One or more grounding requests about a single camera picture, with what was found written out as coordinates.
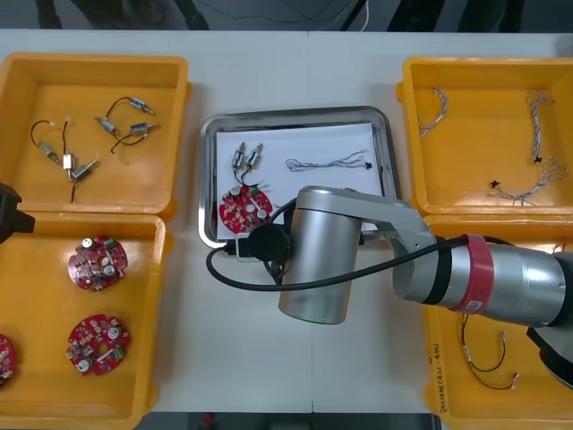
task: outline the white table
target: white table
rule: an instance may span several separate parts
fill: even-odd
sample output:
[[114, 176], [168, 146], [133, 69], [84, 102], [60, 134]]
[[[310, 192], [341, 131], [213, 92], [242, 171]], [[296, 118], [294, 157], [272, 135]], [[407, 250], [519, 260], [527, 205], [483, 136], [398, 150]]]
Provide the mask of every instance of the white table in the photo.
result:
[[[389, 118], [402, 190], [409, 180], [395, 85], [409, 56], [567, 56], [568, 35], [0, 30], [17, 50], [174, 55], [189, 63], [187, 108], [158, 327], [157, 411], [427, 412], [421, 307], [393, 297], [390, 274], [354, 282], [348, 317], [319, 326], [284, 316], [278, 294], [233, 290], [205, 269], [197, 233], [199, 130], [209, 116], [372, 105]], [[357, 266], [390, 258], [361, 250]], [[220, 257], [240, 280], [258, 264]]]

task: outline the wire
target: wire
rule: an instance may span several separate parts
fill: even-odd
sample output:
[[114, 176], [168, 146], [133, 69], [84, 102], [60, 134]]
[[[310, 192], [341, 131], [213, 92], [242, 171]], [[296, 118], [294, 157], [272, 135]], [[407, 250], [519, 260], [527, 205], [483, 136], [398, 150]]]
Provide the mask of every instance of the wire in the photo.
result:
[[73, 201], [75, 200], [75, 188], [78, 185], [79, 181], [73, 181], [73, 186], [72, 186], [72, 198], [70, 199], [70, 203], [73, 203]]
[[34, 145], [36, 146], [36, 148], [38, 147], [38, 144], [36, 143], [36, 141], [34, 140], [34, 130], [36, 129], [36, 127], [40, 124], [50, 124], [52, 126], [54, 126], [55, 124], [51, 121], [48, 121], [47, 119], [40, 119], [39, 121], [36, 121], [34, 124], [32, 124], [32, 127], [30, 128], [30, 138], [32, 139], [32, 143], [34, 143]]
[[67, 143], [65, 141], [65, 129], [68, 128], [68, 123], [70, 122], [70, 118], [65, 119], [64, 129], [62, 130], [62, 143], [64, 144], [64, 152], [63, 154], [67, 154]]
[[132, 99], [131, 97], [123, 96], [123, 97], [120, 97], [119, 99], [117, 99], [116, 101], [114, 101], [114, 104], [111, 105], [111, 107], [107, 110], [106, 118], [109, 119], [109, 116], [111, 115], [111, 111], [114, 110], [115, 105], [117, 105], [117, 103], [119, 103], [122, 100], [131, 100], [131, 99]]
[[[295, 21], [295, 20], [275, 20], [274, 18], [269, 18], [269, 17], [266, 16], [266, 15], [260, 15], [260, 14], [257, 14], [257, 15], [237, 16], [237, 15], [233, 15], [233, 14], [231, 14], [231, 13], [227, 13], [227, 12], [225, 12], [224, 10], [219, 9], [219, 8], [216, 7], [216, 6], [207, 3], [205, 0], [199, 0], [199, 3], [204, 4], [205, 6], [209, 7], [209, 9], [212, 9], [212, 10], [214, 10], [214, 11], [216, 11], [216, 12], [219, 12], [219, 13], [221, 13], [222, 15], [225, 15], [227, 18], [231, 18], [232, 20], [262, 19], [262, 20], [265, 20], [265, 21], [268, 21], [268, 22], [274, 22], [274, 23], [276, 23], [276, 24], [300, 24], [300, 23], [303, 23], [303, 22], [308, 22], [308, 21], [313, 22], [313, 21], [315, 21], [316, 17], [318, 17], [319, 15], [321, 15], [324, 11], [326, 11], [326, 9], [328, 9], [332, 4], [334, 4], [334, 1], [335, 1], [335, 0], [332, 0], [331, 2], [327, 3], [322, 9], [320, 9], [317, 13], [315, 13], [310, 19], [306, 19], [306, 17], [305, 17], [304, 20], [297, 20], [297, 21]], [[352, 0], [348, 0], [348, 2], [346, 3], [346, 6], [343, 8], [344, 11], [345, 11], [346, 8], [350, 5], [351, 1], [352, 1]], [[324, 19], [324, 20], [321, 21], [321, 22], [328, 22], [328, 21], [331, 21], [331, 20], [332, 20], [332, 18], [329, 18], [329, 19]]]
[[132, 137], [132, 136], [133, 136], [133, 133], [126, 134], [126, 135], [125, 135], [124, 137], [122, 137], [121, 139], [117, 139], [117, 138], [114, 136], [114, 138], [117, 140], [117, 142], [115, 143], [114, 146], [112, 146], [110, 152], [115, 155], [115, 148], [116, 148], [117, 145], [119, 145], [119, 144], [126, 145], [126, 146], [137, 145], [138, 143], [143, 142], [145, 139], [147, 139], [148, 134], [145, 133], [140, 139], [138, 139], [138, 140], [135, 141], [135, 142], [124, 142], [125, 139], [127, 139], [128, 137]]
[[477, 379], [481, 384], [485, 385], [488, 388], [491, 388], [492, 390], [515, 390], [516, 388], [516, 384], [517, 384], [517, 379], [519, 378], [519, 374], [513, 374], [513, 377], [511, 379], [511, 383], [507, 384], [507, 385], [500, 385], [497, 383], [489, 383], [487, 381], [485, 381], [485, 379], [482, 378], [482, 376], [480, 374], [478, 374], [478, 372], [481, 373], [489, 373], [489, 372], [493, 372], [494, 370], [497, 370], [500, 368], [501, 364], [503, 363], [503, 360], [505, 359], [506, 356], [506, 332], [503, 331], [503, 337], [502, 337], [502, 344], [503, 344], [503, 353], [501, 354], [501, 358], [500, 361], [498, 362], [497, 365], [495, 365], [494, 367], [491, 367], [489, 369], [482, 369], [481, 367], [475, 365], [474, 361], [472, 360], [471, 354], [469, 353], [469, 348], [466, 344], [466, 326], [467, 326], [467, 320], [469, 319], [469, 315], [460, 315], [460, 321], [461, 321], [461, 330], [460, 330], [460, 338], [461, 338], [461, 344], [462, 344], [462, 348], [464, 350], [464, 353], [466, 354], [466, 361], [469, 365], [469, 369], [472, 372], [472, 375], [475, 377], [475, 379]]
[[[536, 94], [537, 99], [532, 100], [531, 95]], [[539, 124], [539, 116], [537, 110], [539, 105], [543, 102], [554, 102], [555, 100], [545, 97], [540, 91], [531, 91], [527, 94], [527, 102], [531, 107], [531, 116], [534, 119], [534, 142], [531, 148], [531, 155], [529, 158], [534, 162], [538, 163], [541, 161], [542, 145], [541, 145], [541, 125]]]
[[438, 125], [438, 123], [444, 118], [448, 112], [449, 99], [444, 90], [440, 87], [433, 87], [432, 91], [440, 98], [441, 111], [435, 121], [431, 124], [424, 125], [422, 118], [418, 117], [418, 127], [420, 128], [420, 139], [422, 139], [433, 127]]
[[380, 264], [375, 264], [370, 267], [366, 267], [364, 269], [360, 269], [358, 271], [351, 271], [349, 273], [345, 273], [343, 275], [334, 276], [332, 278], [314, 280], [311, 282], [301, 282], [297, 284], [289, 284], [286, 286], [277, 286], [277, 285], [252, 285], [247, 284], [244, 282], [239, 282], [234, 279], [227, 278], [223, 274], [219, 273], [215, 267], [213, 266], [213, 257], [216, 253], [220, 251], [228, 251], [231, 245], [226, 245], [222, 248], [213, 249], [208, 255], [206, 260], [207, 270], [219, 282], [227, 284], [230, 287], [243, 289], [247, 291], [267, 291], [267, 292], [282, 292], [282, 291], [302, 291], [305, 289], [315, 289], [315, 288], [322, 288], [327, 287], [329, 285], [339, 284], [342, 282], [348, 282], [349, 280], [357, 280], [358, 278], [362, 278], [364, 276], [372, 275], [373, 273], [377, 273], [379, 271], [385, 271], [387, 269], [391, 269], [392, 267], [399, 266], [400, 264], [404, 264], [405, 262], [411, 262], [412, 260], [432, 253], [434, 251], [438, 251], [442, 248], [447, 247], [456, 247], [467, 244], [467, 237], [455, 237], [453, 239], [443, 240], [437, 244], [426, 246], [423, 249], [418, 251], [414, 251], [413, 253], [402, 255], [398, 258], [390, 260], [388, 262], [382, 262]]
[[[471, 360], [471, 356], [469, 355], [469, 349], [467, 349], [467, 344], [466, 344], [466, 326], [467, 326], [467, 320], [469, 319], [469, 314], [466, 315], [462, 315], [462, 345], [464, 346], [464, 349], [466, 351], [466, 356], [468, 357], [468, 361]], [[501, 363], [503, 363], [503, 360], [505, 359], [505, 353], [506, 353], [506, 332], [503, 331], [503, 337], [502, 337], [502, 345], [503, 345], [503, 352], [501, 354], [501, 358], [500, 361], [498, 362], [497, 365], [495, 365], [494, 367], [491, 367], [489, 369], [482, 369], [481, 367], [478, 367], [477, 365], [475, 365], [474, 361], [469, 361], [470, 366], [472, 366], [475, 370], [478, 370], [480, 372], [493, 372], [494, 370], [498, 369], [501, 366]]]
[[364, 25], [360, 29], [361, 33], [364, 30], [366, 30], [366, 27], [368, 27], [368, 21], [370, 20], [370, 6], [369, 6], [369, 4], [370, 4], [370, 2], [368, 0], [366, 0], [366, 21], [364, 22]]
[[329, 7], [331, 7], [337, 0], [332, 0], [330, 2], [327, 2], [322, 9], [320, 9], [317, 13], [315, 13], [313, 16], [306, 16], [304, 13], [302, 13], [301, 11], [299, 11], [293, 4], [291, 4], [288, 0], [283, 0], [283, 2], [293, 11], [295, 11], [295, 13], [297, 15], [299, 15], [301, 18], [304, 18], [305, 21], [307, 22], [329, 22], [332, 21], [332, 18], [328, 18], [328, 19], [317, 19], [317, 16], [322, 15], [323, 12], [325, 12]]
[[286, 166], [291, 172], [305, 172], [307, 170], [313, 170], [314, 168], [372, 168], [372, 163], [361, 163], [364, 161], [364, 155], [356, 157], [358, 154], [364, 154], [367, 150], [360, 150], [350, 154], [348, 157], [343, 159], [335, 159], [330, 163], [317, 164], [317, 163], [303, 163], [298, 159], [288, 159], [285, 161]]
[[492, 188], [497, 191], [492, 192], [492, 195], [501, 197], [502, 199], [513, 200], [514, 202], [521, 202], [522, 206], [524, 203], [529, 203], [534, 205], [532, 202], [527, 200], [531, 195], [539, 191], [544, 186], [559, 181], [560, 179], [565, 177], [568, 172], [569, 170], [567, 166], [562, 164], [557, 164], [555, 162], [555, 158], [551, 155], [543, 160], [541, 175], [539, 176], [537, 184], [531, 190], [521, 194], [512, 194], [503, 190], [503, 188], [501, 188], [501, 183], [499, 183], [498, 181], [493, 181]]

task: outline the connector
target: connector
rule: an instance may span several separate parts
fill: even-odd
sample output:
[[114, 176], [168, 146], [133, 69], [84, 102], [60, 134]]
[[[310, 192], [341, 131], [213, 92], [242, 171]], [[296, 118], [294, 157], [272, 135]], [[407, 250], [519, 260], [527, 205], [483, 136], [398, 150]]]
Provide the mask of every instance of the connector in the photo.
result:
[[134, 108], [142, 110], [143, 112], [147, 112], [148, 114], [155, 115], [155, 112], [147, 106], [147, 104], [143, 100], [135, 99], [131, 97], [129, 99], [129, 104], [132, 105]]
[[64, 154], [64, 156], [62, 157], [62, 167], [68, 173], [68, 181], [72, 182], [73, 181], [72, 172], [75, 168], [75, 157], [73, 156], [73, 154], [69, 152]]
[[101, 127], [106, 130], [108, 133], [113, 134], [113, 135], [118, 135], [119, 134], [119, 130], [117, 130], [115, 128], [115, 125], [111, 124], [107, 118], [100, 118], [99, 116], [95, 116], [96, 121], [98, 121], [99, 125], [101, 125]]
[[247, 147], [243, 143], [239, 146], [238, 150], [235, 151], [235, 155], [233, 156], [233, 160], [231, 161], [231, 168], [233, 170], [238, 170], [243, 165], [244, 159], [244, 152], [246, 151]]
[[159, 127], [159, 123], [151, 123], [151, 124], [147, 124], [147, 123], [139, 123], [139, 124], [134, 124], [130, 127], [129, 129], [129, 133], [134, 135], [134, 136], [138, 136], [141, 134], [145, 134], [147, 133], [151, 128], [155, 128], [155, 127]]
[[511, 381], [511, 387], [509, 387], [510, 390], [515, 390], [516, 389], [516, 385], [517, 385], [517, 380], [519, 379], [519, 374], [514, 374], [513, 375], [513, 380]]
[[40, 142], [38, 145], [38, 149], [40, 151], [42, 151], [42, 153], [48, 157], [49, 159], [51, 159], [52, 161], [54, 161], [56, 164], [60, 164], [60, 160], [57, 157], [56, 152], [52, 149], [52, 147], [50, 145], [48, 145], [47, 143], [43, 143]]
[[259, 143], [257, 147], [251, 151], [251, 153], [249, 154], [249, 158], [247, 159], [246, 165], [249, 170], [254, 168], [257, 159], [261, 155], [261, 152], [262, 152], [262, 143]]
[[94, 159], [90, 164], [88, 164], [88, 165], [82, 164], [81, 166], [76, 168], [72, 172], [73, 180], [81, 181], [84, 177], [86, 177], [91, 172], [91, 168], [93, 168], [97, 163], [98, 163], [98, 161], [96, 159]]

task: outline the handwritten label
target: handwritten label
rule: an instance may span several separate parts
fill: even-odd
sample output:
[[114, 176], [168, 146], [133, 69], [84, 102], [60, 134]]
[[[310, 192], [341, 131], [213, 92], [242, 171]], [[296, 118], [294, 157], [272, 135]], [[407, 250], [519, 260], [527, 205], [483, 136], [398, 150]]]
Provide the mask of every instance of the handwritten label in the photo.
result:
[[433, 367], [433, 374], [436, 378], [436, 399], [440, 403], [440, 414], [448, 412], [448, 394], [446, 393], [446, 381], [441, 365], [440, 345], [434, 343], [432, 350], [428, 351], [428, 362]]

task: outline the red circuit board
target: red circuit board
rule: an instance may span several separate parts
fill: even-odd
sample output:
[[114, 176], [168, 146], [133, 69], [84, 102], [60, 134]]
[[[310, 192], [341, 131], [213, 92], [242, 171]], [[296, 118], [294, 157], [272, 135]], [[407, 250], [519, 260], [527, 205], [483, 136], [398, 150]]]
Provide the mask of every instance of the red circuit board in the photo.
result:
[[70, 257], [68, 273], [73, 283], [83, 289], [100, 291], [124, 276], [127, 255], [119, 242], [108, 237], [83, 239]]
[[114, 316], [93, 315], [72, 330], [66, 357], [81, 374], [106, 374], [124, 361], [132, 339]]
[[[266, 212], [263, 219], [257, 215], [258, 211]], [[218, 213], [223, 224], [233, 233], [248, 233], [269, 221], [272, 204], [258, 187], [237, 186], [223, 196], [223, 204], [218, 207]]]
[[16, 351], [10, 341], [0, 334], [0, 389], [13, 376], [16, 365]]

